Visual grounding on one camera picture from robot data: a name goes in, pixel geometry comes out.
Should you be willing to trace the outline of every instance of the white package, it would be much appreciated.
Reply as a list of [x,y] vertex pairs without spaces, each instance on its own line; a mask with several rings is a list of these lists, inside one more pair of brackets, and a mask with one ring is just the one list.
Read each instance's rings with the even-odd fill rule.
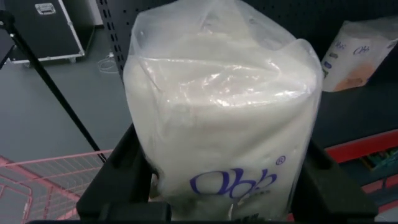
[[398,17],[345,21],[322,60],[323,91],[365,85],[398,42]]
[[307,41],[242,1],[140,13],[124,84],[172,218],[286,218],[322,77]]

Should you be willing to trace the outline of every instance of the gray floor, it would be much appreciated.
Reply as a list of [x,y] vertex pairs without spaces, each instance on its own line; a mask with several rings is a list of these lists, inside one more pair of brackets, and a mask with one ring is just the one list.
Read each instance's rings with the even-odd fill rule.
[[[45,68],[101,149],[112,149],[131,124],[118,74],[101,73],[109,54],[97,30],[89,55]],[[34,69],[7,64],[0,70],[0,155],[13,161],[91,152],[90,145]]]

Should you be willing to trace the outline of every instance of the pink metal mesh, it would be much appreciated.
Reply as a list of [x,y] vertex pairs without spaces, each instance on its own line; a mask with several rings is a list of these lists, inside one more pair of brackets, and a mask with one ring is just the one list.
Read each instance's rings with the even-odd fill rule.
[[0,156],[0,224],[78,219],[76,202],[112,150],[12,162]]

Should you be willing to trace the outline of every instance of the cable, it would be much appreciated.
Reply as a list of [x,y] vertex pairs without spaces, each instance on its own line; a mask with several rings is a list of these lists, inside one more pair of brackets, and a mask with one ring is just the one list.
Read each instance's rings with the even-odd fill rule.
[[107,73],[107,74],[118,74],[119,71],[112,71],[112,68],[116,68],[116,62],[114,61],[114,58],[111,57],[110,55],[107,55],[105,59],[100,60],[98,63],[98,70],[102,73]]

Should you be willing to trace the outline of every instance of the shelf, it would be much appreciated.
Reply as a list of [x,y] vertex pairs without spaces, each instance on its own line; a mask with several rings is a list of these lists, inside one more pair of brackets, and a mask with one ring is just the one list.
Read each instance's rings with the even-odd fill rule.
[[369,197],[378,207],[394,203],[398,200],[398,185],[370,193]]
[[331,150],[329,153],[338,162],[398,146],[395,58],[398,47],[366,86],[322,94],[312,138],[319,146]]
[[382,180],[387,177],[393,177],[398,174],[398,164],[394,164],[389,167],[382,167],[376,170],[369,170],[360,159],[344,162],[340,164],[340,167],[360,186],[371,184],[377,180]]

